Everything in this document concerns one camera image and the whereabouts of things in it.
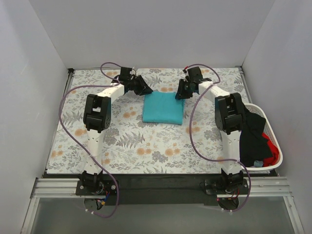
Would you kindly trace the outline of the teal t shirt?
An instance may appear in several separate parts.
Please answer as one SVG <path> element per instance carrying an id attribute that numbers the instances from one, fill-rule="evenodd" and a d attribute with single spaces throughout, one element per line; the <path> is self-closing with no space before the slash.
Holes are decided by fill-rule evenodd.
<path id="1" fill-rule="evenodd" d="M 142 121 L 182 125 L 184 99 L 176 99 L 176 93 L 154 91 L 144 97 Z"/>

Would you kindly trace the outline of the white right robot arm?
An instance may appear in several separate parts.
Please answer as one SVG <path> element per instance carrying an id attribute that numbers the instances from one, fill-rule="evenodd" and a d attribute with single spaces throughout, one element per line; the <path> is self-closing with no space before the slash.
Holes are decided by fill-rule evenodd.
<path id="1" fill-rule="evenodd" d="M 215 124 L 221 133 L 223 156 L 222 159 L 209 159 L 202 156 L 198 150 L 195 152 L 203 159 L 210 162 L 221 162 L 222 172 L 226 175 L 235 175 L 241 172 L 239 141 L 243 124 L 245 122 L 244 103 L 239 93 L 229 93 L 217 86 L 221 82 L 217 72 L 209 67 L 217 76 L 213 82 L 204 78 L 199 64 L 193 64 L 183 69 L 184 79 L 179 80 L 176 99 L 189 99 L 193 94 L 199 94 L 191 112 L 189 128 L 192 128 L 195 109 L 202 98 L 214 104 Z"/>

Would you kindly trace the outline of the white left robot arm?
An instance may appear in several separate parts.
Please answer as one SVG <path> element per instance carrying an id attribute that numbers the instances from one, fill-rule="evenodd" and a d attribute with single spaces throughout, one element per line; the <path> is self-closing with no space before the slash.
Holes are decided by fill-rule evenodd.
<path id="1" fill-rule="evenodd" d="M 85 103 L 83 122 L 87 130 L 88 152 L 91 156 L 86 160 L 84 171 L 88 174 L 100 174 L 104 131 L 111 123 L 112 103 L 128 91 L 138 96 L 149 95 L 153 90 L 142 76 L 137 76 L 133 68 L 121 67 L 119 75 L 112 81 L 111 87 L 98 94 L 89 94 Z"/>

